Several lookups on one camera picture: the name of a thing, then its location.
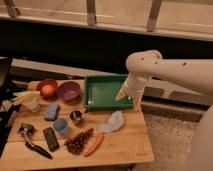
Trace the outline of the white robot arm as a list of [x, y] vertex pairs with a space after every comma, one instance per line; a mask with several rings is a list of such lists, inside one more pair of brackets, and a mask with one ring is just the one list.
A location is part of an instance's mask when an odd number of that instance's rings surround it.
[[[153, 77], [213, 98], [213, 59], [163, 59], [159, 51], [148, 50], [129, 55], [126, 68], [129, 74], [116, 100], [129, 96], [137, 104]], [[213, 102], [193, 135], [184, 171], [213, 171]]]

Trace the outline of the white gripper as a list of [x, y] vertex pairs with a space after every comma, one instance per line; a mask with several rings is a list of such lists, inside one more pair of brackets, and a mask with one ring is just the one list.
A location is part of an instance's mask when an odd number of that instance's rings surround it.
[[145, 84], [146, 80], [144, 78], [136, 77], [135, 75], [129, 73], [124, 82], [124, 88], [119, 90], [115, 100], [119, 101], [127, 95], [132, 98], [134, 109], [139, 110]]

